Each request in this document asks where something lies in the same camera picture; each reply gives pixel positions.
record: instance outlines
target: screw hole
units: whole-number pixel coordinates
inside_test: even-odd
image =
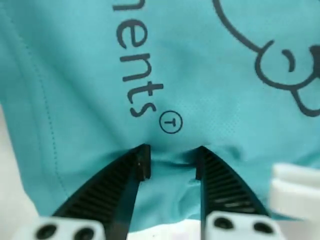
[[[36,232],[36,239],[38,240],[49,239],[56,233],[56,230],[57,230],[57,226],[54,224],[44,225]]]
[[[94,238],[95,232],[89,228],[80,229],[74,236],[74,240],[91,240]]]
[[[213,225],[220,229],[233,229],[234,225],[233,223],[225,218],[225,217],[218,217],[214,220]]]
[[[273,234],[274,230],[268,224],[263,222],[257,222],[253,225],[253,228],[257,232],[265,233],[265,234]]]

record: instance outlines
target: trademark symbol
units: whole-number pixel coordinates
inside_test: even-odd
[[[176,134],[182,129],[183,119],[176,111],[169,110],[161,114],[159,125],[165,133]]]

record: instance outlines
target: black gripper pad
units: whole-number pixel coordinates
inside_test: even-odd
[[[129,230],[139,183],[150,176],[150,146],[143,144],[100,170],[53,216],[96,220],[106,233],[124,233]]]
[[[201,180],[201,218],[212,211],[269,216],[245,181],[220,157],[198,148],[196,179]]]

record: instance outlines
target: black lettering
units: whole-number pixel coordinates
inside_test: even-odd
[[[152,67],[148,59],[150,58],[150,54],[139,54],[139,55],[132,55],[132,56],[122,56],[120,57],[120,61],[123,62],[129,62],[129,61],[136,61],[136,60],[143,60],[147,65],[147,71],[145,73],[131,75],[131,76],[124,76],[122,80],[124,82],[135,80],[135,79],[143,79],[145,77],[148,77],[152,71]]]
[[[136,110],[133,107],[130,108],[130,113],[132,116],[138,118],[141,117],[147,111],[148,108],[152,108],[152,111],[154,112],[157,110],[156,106],[153,103],[149,102],[142,107],[140,112],[136,112]]]
[[[134,101],[132,98],[135,94],[148,92],[149,96],[153,96],[153,94],[154,94],[153,90],[163,89],[163,88],[164,88],[163,84],[153,84],[151,81],[148,81],[148,84],[146,86],[141,86],[141,87],[131,89],[128,92],[128,99],[129,99],[130,103],[133,104]]]
[[[142,9],[145,3],[146,3],[146,0],[139,0],[139,2],[136,4],[113,5],[112,8],[114,11],[137,10],[137,9]]]
[[[136,40],[136,31],[135,31],[136,26],[141,27],[144,31],[143,39],[140,41]],[[121,47],[123,47],[124,49],[127,48],[127,46],[124,42],[124,38],[123,38],[123,33],[124,33],[125,28],[130,28],[131,42],[135,48],[142,46],[146,42],[147,37],[148,37],[148,30],[146,28],[146,25],[144,25],[144,23],[142,21],[139,21],[136,19],[129,19],[129,20],[122,22],[118,26],[118,28],[116,29],[116,37],[117,37],[118,42],[121,45]]]

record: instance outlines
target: teal fabric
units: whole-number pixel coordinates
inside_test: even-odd
[[[201,145],[264,203],[273,163],[319,168],[319,12],[319,0],[0,0],[0,102],[39,213],[144,143],[152,177],[131,231],[199,219]]]

